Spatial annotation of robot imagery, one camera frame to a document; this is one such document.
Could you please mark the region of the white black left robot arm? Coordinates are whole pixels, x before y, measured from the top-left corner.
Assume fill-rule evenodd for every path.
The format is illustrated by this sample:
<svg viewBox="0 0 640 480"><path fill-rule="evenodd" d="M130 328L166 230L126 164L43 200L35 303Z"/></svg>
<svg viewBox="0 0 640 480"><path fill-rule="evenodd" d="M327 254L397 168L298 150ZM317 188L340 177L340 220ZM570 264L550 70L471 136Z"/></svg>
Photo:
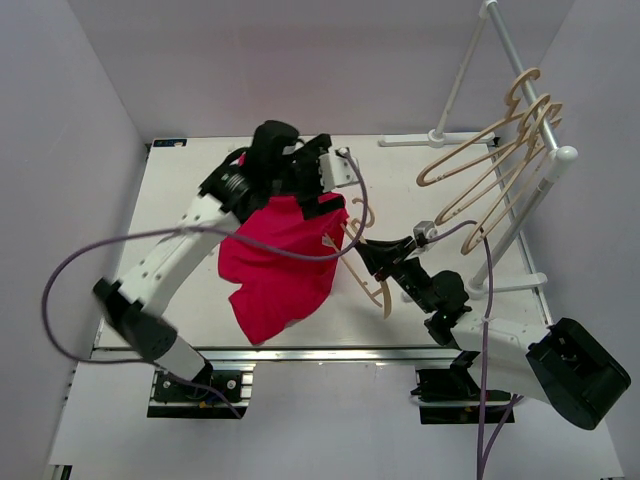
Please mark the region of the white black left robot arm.
<svg viewBox="0 0 640 480"><path fill-rule="evenodd" d="M343 207L340 198L323 195L361 185L358 162L331 137L309 141L284 122L267 120L249 146L227 155L200 184L177 227L135 266L116 280L99 280L93 294L106 323L141 359L177 380L188 398L199 399L211 387L209 362L164 319L172 297L226 238L254 213L280 195L293 197L310 220Z"/></svg>

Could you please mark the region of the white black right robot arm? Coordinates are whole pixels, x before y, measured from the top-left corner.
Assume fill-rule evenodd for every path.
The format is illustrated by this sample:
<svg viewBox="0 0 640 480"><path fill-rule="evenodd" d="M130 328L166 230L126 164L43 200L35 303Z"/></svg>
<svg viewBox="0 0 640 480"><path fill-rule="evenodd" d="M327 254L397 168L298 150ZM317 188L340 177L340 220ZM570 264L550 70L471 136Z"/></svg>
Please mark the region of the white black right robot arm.
<svg viewBox="0 0 640 480"><path fill-rule="evenodd" d="M458 350L453 390L466 399L486 388L522 395L549 404L576 427L595 429L631 385L622 365L571 318L551 326L484 320L468 306L458 273L429 275L414 256L428 242L368 239L356 250L375 279L393 279L428 314L424 325L438 345Z"/></svg>

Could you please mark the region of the red t shirt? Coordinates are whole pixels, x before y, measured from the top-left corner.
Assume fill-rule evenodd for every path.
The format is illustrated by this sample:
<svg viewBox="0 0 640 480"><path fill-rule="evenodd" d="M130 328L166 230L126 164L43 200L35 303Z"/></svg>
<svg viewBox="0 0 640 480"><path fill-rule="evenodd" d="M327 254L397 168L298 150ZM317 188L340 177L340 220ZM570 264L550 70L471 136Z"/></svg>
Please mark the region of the red t shirt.
<svg viewBox="0 0 640 480"><path fill-rule="evenodd" d="M271 198L237 233L293 253L326 256L342 247L347 218L341 207L306 220L293 197L280 196ZM328 298L336 268L336 260L301 261L232 238L225 239L218 250L218 274L240 286L229 302L253 345L312 315Z"/></svg>

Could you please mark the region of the beige hanger front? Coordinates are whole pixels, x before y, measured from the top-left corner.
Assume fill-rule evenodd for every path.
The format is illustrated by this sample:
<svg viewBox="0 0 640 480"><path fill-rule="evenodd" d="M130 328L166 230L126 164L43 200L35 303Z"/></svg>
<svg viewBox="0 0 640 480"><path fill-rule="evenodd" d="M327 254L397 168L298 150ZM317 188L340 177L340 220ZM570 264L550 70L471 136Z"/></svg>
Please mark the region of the beige hanger front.
<svg viewBox="0 0 640 480"><path fill-rule="evenodd" d="M322 244L331 248L334 252L345 250L347 243L357 239L360 244L365 244L364 238L365 230L374 226L376 222L376 215L374 210L364 202L361 196L355 196L350 200L350 204L353 206L365 206L365 222L362 222L362 216L359 217L348 215L347 219L341 224L343 232L343 244L341 247L337 244L337 237L332 234L325 234L322 238ZM386 280L378 281L373 277L367 277L366 272L355 266L355 249L352 249L351 253L342 255L339 260L341 265L350 274L353 281L364 292L369 301L377 307L382 314L383 319L387 319L392 312L392 300L391 292Z"/></svg>

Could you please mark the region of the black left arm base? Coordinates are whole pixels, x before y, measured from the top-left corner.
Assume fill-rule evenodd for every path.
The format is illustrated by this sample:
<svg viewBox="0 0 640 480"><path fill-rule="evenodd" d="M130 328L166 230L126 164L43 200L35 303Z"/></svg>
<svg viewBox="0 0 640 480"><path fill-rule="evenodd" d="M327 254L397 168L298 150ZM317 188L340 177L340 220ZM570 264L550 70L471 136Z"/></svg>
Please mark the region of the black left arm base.
<svg viewBox="0 0 640 480"><path fill-rule="evenodd" d="M177 381L156 369L147 405L151 419L240 420L249 406L253 364L213 363L212 371L195 380L199 387Z"/></svg>

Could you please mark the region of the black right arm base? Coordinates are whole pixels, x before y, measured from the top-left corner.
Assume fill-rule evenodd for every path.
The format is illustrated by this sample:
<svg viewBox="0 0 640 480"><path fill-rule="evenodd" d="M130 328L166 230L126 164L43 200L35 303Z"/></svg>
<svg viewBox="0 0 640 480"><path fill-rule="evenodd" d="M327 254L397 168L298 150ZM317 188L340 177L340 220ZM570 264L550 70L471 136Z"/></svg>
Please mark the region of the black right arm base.
<svg viewBox="0 0 640 480"><path fill-rule="evenodd" d="M480 384L468 369L479 354L464 352L446 367L416 368L410 398L417 404L421 425L477 425Z"/></svg>

